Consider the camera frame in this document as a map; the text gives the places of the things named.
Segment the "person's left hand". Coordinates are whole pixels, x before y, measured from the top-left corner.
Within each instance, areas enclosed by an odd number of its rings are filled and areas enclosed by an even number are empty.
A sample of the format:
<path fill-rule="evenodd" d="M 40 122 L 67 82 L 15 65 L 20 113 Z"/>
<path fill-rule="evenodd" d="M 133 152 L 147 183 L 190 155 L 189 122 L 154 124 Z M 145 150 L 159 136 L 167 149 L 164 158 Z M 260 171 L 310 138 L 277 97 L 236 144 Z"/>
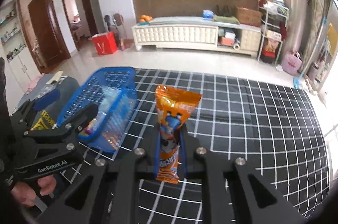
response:
<path fill-rule="evenodd" d="M 52 194 L 57 185 L 57 181 L 53 175 L 39 178 L 37 183 L 40 195 L 43 197 Z M 37 197 L 37 194 L 27 183 L 17 182 L 11 193 L 20 204 L 26 207 L 33 207 L 35 205 L 33 201 Z"/>

